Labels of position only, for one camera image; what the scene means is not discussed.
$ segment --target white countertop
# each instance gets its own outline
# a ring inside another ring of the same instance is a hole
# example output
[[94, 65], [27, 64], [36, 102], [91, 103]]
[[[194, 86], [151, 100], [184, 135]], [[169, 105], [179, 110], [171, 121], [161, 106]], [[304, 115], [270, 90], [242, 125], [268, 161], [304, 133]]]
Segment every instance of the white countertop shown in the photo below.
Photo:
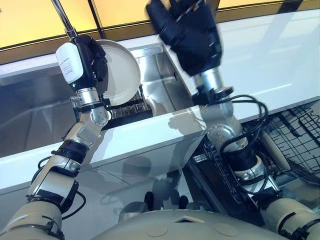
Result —
[[[233, 95], [255, 96], [271, 112], [319, 98], [319, 17], [320, 10], [316, 9], [219, 23], [224, 45], [220, 70], [225, 86], [233, 86]], [[152, 35], [119, 43], [134, 48], [159, 42], [159, 37]], [[193, 79], [181, 69], [177, 56], [168, 47], [167, 50], [188, 91], [195, 94]], [[56, 65], [54, 54], [13, 62], [0, 66], [0, 79]], [[234, 114], [245, 121], [256, 116], [257, 111], [256, 106], [244, 103], [235, 106]], [[186, 133], [168, 127], [170, 120], [179, 119], [176, 123], [192, 125], [194, 118], [201, 122], [198, 106], [110, 129], [94, 152], [91, 164], [99, 165], [101, 160], [106, 160], [106, 164], [178, 142]], [[187, 135], [203, 134], [204, 129], [205, 124], [201, 129], [191, 129]], [[38, 161], [60, 145], [0, 158], [0, 194], [29, 182]]]

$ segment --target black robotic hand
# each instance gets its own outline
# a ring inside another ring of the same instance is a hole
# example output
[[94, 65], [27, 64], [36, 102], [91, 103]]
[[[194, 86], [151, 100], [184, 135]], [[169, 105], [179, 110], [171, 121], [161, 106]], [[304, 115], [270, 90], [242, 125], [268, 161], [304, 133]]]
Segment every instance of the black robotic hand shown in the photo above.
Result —
[[76, 45], [83, 67], [83, 75], [78, 80], [70, 84], [74, 91], [97, 87], [103, 88], [101, 91], [107, 90], [108, 86], [108, 66], [105, 58], [105, 51], [92, 37], [89, 35], [78, 35], [71, 42]]
[[216, 68], [222, 46], [215, 20], [205, 0], [170, 0], [169, 11], [160, 0], [151, 0], [146, 11], [160, 38], [177, 54], [190, 76]]

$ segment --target robotic hand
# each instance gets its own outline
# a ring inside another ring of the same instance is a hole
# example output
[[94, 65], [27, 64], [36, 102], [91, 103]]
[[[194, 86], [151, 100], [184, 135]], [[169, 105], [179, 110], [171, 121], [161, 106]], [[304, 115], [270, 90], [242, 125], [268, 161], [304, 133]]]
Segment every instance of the robotic hand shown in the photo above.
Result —
[[49, 159], [48, 162], [39, 166], [28, 190], [28, 203], [0, 232], [0, 239], [64, 239], [61, 225], [65, 217], [62, 218], [62, 214], [70, 208], [76, 194], [85, 202], [74, 178], [110, 118], [102, 97], [108, 85], [105, 51], [90, 36], [78, 36], [60, 2], [52, 0], [52, 3], [70, 38], [70, 42], [56, 51], [56, 57], [64, 79], [77, 94], [70, 99], [76, 109], [77, 122], [59, 149], [44, 159]]
[[146, 10], [154, 29], [176, 53], [181, 67], [194, 76], [198, 90], [198, 94], [192, 96], [194, 103], [210, 105], [203, 111], [207, 116], [214, 115], [207, 133], [209, 140], [221, 150], [222, 157], [228, 158], [237, 178], [261, 179], [266, 175], [264, 165], [253, 152], [248, 138], [242, 135], [241, 124], [233, 116], [231, 99], [226, 98], [233, 89], [223, 85], [219, 74], [223, 50], [210, 6], [204, 0], [170, 0], [170, 3], [167, 10], [160, 0], [151, 0]]
[[222, 45], [210, 7], [204, 0], [170, 0], [167, 10], [160, 0], [146, 6], [154, 29], [176, 53], [180, 65], [194, 76], [198, 94], [195, 104], [213, 104], [230, 95], [232, 87], [224, 87], [218, 67]]

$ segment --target wire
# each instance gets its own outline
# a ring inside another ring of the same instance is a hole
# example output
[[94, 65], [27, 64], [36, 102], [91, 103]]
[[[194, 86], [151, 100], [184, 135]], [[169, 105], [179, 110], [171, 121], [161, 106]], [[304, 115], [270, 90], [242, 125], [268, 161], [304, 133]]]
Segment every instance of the wire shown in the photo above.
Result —
[[42, 167], [41, 167], [41, 164], [42, 164], [45, 160], [48, 160], [49, 158], [51, 158], [51, 156], [47, 156], [47, 157], [45, 157], [44, 159], [40, 160], [40, 161], [38, 162], [38, 169], [41, 169], [41, 168], [42, 168]]
[[[235, 100], [235, 99], [238, 99], [238, 98], [249, 98], [250, 100], [248, 100], [248, 99]], [[243, 139], [243, 138], [247, 138], [248, 139], [249, 137], [254, 136], [252, 141], [251, 141], [251, 143], [250, 143], [251, 145], [253, 145], [253, 143], [257, 140], [257, 138], [258, 138], [258, 136], [260, 134], [261, 128], [264, 125], [264, 123], [266, 122], [268, 114], [269, 114], [267, 106], [264, 103], [258, 101], [256, 98], [254, 98], [253, 96], [250, 96], [250, 95], [242, 94], [242, 95], [233, 96], [233, 97], [221, 100], [221, 101], [217, 102], [217, 104], [223, 104], [223, 103], [228, 103], [228, 102], [232, 102], [232, 103], [254, 103], [254, 104], [257, 104], [258, 105], [258, 109], [259, 109], [259, 118], [258, 118], [258, 124], [255, 127], [250, 129], [246, 133], [243, 133], [243, 134], [241, 134], [241, 135], [239, 135], [237, 137], [234, 137], [232, 139], [227, 140], [221, 146], [219, 154], [220, 154], [221, 158], [224, 159], [224, 160], [226, 160], [226, 158], [225, 158], [225, 149], [230, 144], [235, 143], [235, 142], [239, 141], [240, 139]], [[228, 164], [228, 168], [230, 169], [230, 172], [231, 172], [233, 178], [235, 179], [237, 185], [239, 186], [239, 188], [240, 188], [240, 190], [242, 192], [247, 193], [247, 194], [251, 194], [251, 195], [255, 195], [255, 194], [260, 193], [262, 190], [265, 189], [265, 187], [266, 187], [266, 185], [268, 183], [268, 179], [269, 179], [269, 170], [268, 170], [268, 168], [266, 166], [264, 167], [264, 181], [262, 183], [261, 188], [256, 192], [252, 192], [252, 191], [246, 190], [240, 184], [240, 182], [239, 182], [237, 176], [235, 175], [234, 171], [232, 170], [230, 164], [229, 163], [227, 163], [227, 164]]]
[[[36, 177], [38, 176], [38, 174], [41, 172], [41, 170], [44, 168], [44, 166], [41, 166], [41, 163], [43, 163], [44, 161], [50, 159], [51, 156], [47, 156], [45, 157], [44, 159], [40, 160], [38, 162], [38, 170], [35, 172], [35, 174], [33, 175], [32, 177], [32, 180], [31, 180], [31, 183], [33, 183], [36, 179]], [[81, 204], [80, 207], [78, 207], [75, 211], [73, 211], [72, 213], [68, 214], [67, 216], [64, 216], [62, 217], [62, 220], [64, 219], [67, 219], [67, 218], [70, 218], [71, 216], [75, 215], [77, 212], [79, 212], [85, 205], [86, 205], [86, 202], [87, 202], [87, 199], [85, 197], [85, 195], [83, 195], [81, 192], [79, 191], [76, 191], [76, 194], [78, 194], [82, 199], [83, 199], [83, 203]]]
[[44, 168], [44, 166], [41, 166], [41, 163], [43, 163], [45, 160], [48, 160], [51, 156], [47, 156], [44, 159], [40, 160], [38, 162], [38, 170], [35, 172], [35, 174], [33, 175], [32, 179], [31, 179], [31, 183], [33, 183], [36, 180], [36, 177], [39, 175], [39, 173], [41, 172], [41, 170]]
[[77, 212], [79, 212], [86, 205], [87, 199], [86, 199], [85, 195], [83, 195], [79, 191], [76, 191], [76, 193], [83, 199], [83, 203], [75, 211], [73, 211], [72, 213], [68, 214], [67, 216], [62, 217], [62, 220], [65, 220], [65, 219], [70, 218], [71, 216], [75, 215]]

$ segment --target sink basin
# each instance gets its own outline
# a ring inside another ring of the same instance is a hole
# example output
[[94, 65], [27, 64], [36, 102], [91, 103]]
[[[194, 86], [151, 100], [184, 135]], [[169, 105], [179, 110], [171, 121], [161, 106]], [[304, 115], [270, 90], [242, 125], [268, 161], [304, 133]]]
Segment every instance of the sink basin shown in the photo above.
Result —
[[[110, 128], [193, 105], [162, 44], [130, 51], [141, 69], [141, 86], [132, 105], [111, 110]], [[74, 95], [58, 66], [0, 79], [0, 158], [61, 142], [75, 122], [69, 101]]]

